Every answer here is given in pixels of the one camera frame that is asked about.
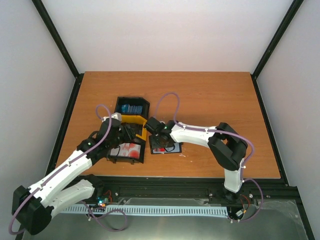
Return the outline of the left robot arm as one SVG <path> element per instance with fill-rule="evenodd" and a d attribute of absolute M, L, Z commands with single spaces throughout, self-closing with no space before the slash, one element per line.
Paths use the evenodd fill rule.
<path fill-rule="evenodd" d="M 21 185 L 13 192 L 13 219 L 18 220 L 23 230 L 36 235 L 65 208 L 82 200 L 101 200 L 105 187 L 97 176 L 90 174 L 72 186 L 69 184 L 106 158 L 112 149 L 135 137 L 128 123 L 105 117 L 100 129 L 84 139 L 59 167 L 28 188 Z"/>

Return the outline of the black card holder wallet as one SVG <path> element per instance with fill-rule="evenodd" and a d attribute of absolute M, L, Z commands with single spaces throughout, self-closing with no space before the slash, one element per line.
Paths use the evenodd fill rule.
<path fill-rule="evenodd" d="M 182 143 L 175 142 L 172 146 L 164 146 L 160 144 L 159 140 L 156 136 L 150 135 L 149 136 L 149 146 L 150 146 L 150 153 L 152 155 L 164 155 L 164 154 L 180 154 L 182 153 Z M 166 152 L 164 154 L 154 154 L 153 149 L 157 148 L 164 148 Z"/>

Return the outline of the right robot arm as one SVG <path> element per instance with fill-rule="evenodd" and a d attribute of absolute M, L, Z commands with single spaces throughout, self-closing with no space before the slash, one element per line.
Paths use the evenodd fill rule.
<path fill-rule="evenodd" d="M 144 128 L 150 133 L 152 149 L 171 148 L 176 143 L 189 143 L 210 149 L 217 163 L 224 169 L 224 188 L 237 193 L 244 183 L 243 169 L 254 152 L 251 141 L 239 135 L 225 122 L 217 126 L 195 126 L 170 120 L 167 123 L 151 117 Z"/>

